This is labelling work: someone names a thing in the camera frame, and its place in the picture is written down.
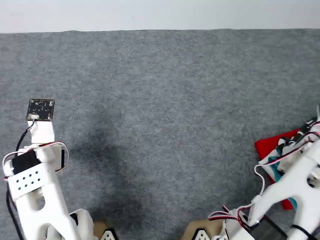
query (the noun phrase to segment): red cloth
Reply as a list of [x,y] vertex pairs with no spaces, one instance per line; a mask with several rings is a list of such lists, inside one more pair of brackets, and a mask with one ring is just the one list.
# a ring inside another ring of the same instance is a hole
[[[294,135],[297,134],[297,132],[299,131],[299,129],[293,130],[293,131],[289,131],[277,136],[273,136],[273,137],[269,137],[269,138],[265,138],[265,139],[260,139],[258,141],[256,141],[254,143],[255,149],[258,152],[259,158],[260,160],[264,159],[266,156],[268,156],[268,154],[273,151],[276,146],[278,145],[278,141],[280,138],[283,137],[287,137],[287,138],[291,138]],[[283,209],[285,210],[292,210],[294,209],[291,202],[288,199],[285,199],[281,202]]]

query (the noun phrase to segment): gray carpet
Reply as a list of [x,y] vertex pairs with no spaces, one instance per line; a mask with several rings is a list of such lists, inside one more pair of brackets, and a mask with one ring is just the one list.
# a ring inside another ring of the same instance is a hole
[[[54,98],[68,209],[107,219],[120,240],[175,240],[222,204],[248,204],[254,142],[315,115],[320,30],[1,34],[0,89],[2,156],[29,98]],[[16,240],[0,201],[0,239]],[[269,214],[284,229],[293,217]]]

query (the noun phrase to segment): hole pattern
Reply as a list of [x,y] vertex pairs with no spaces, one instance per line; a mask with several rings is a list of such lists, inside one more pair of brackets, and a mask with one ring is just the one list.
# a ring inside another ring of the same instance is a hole
[[[38,174],[38,173],[39,173],[38,171],[35,172],[35,174]],[[31,174],[31,173],[29,174],[29,177],[32,177],[32,174]],[[24,177],[22,178],[22,180],[25,180],[25,179],[26,179],[26,177],[24,176]],[[38,182],[39,182],[41,179],[38,178],[37,180],[38,180]],[[18,180],[16,180],[15,182],[16,182],[16,183],[19,183],[20,180],[18,179]],[[31,184],[34,184],[34,183],[35,183],[34,181],[31,181]],[[28,187],[28,184],[25,184],[24,187],[25,187],[25,188]],[[18,187],[18,190],[21,190],[21,187]]]

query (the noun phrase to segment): white plastic bracket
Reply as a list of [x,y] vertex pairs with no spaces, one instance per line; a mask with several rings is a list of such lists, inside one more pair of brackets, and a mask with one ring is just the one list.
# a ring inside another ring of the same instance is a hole
[[[77,225],[69,216],[56,173],[48,163],[11,176],[8,183],[26,240],[45,239],[49,226],[66,240],[81,240]],[[45,201],[42,209],[37,203],[39,196]]]
[[[256,224],[273,204],[292,197],[297,201],[293,223],[312,233],[320,222],[320,187],[309,186],[307,178],[319,164],[320,140],[317,140],[277,183],[269,186],[260,198],[255,199],[249,213],[249,225]],[[307,238],[307,235],[295,228],[288,232],[289,240]]]
[[31,143],[32,144],[44,144],[50,143],[55,140],[54,127],[52,121],[36,121],[33,127],[30,129]]

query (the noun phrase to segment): circuit board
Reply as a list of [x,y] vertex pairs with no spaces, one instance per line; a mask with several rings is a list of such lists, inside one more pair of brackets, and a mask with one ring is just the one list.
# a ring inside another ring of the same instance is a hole
[[27,121],[52,121],[54,108],[54,99],[30,99],[25,119]]

